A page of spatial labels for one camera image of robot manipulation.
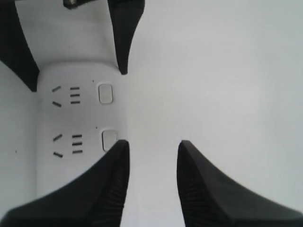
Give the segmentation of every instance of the electrical outlet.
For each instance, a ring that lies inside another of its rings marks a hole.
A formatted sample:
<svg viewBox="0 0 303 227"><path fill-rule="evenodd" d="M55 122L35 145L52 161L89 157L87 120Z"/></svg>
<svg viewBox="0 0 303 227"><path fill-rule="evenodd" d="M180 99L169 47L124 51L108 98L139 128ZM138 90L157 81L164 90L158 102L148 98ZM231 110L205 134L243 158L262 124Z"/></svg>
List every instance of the electrical outlet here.
<svg viewBox="0 0 303 227"><path fill-rule="evenodd" d="M127 139L121 76L101 63L62 63L38 83L37 194L88 170L115 141Z"/></svg>

